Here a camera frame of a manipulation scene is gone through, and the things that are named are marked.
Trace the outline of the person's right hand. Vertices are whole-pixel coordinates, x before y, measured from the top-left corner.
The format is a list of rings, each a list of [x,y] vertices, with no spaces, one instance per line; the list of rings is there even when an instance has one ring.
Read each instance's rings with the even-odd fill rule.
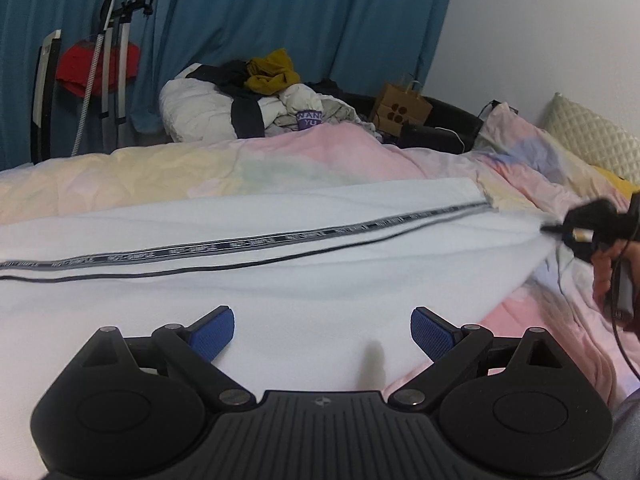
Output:
[[[630,263],[631,281],[634,284],[634,320],[624,331],[639,335],[639,243],[618,240],[607,250],[597,250],[592,258],[592,298],[601,310],[605,309],[605,296],[611,288],[613,264],[620,257]]]

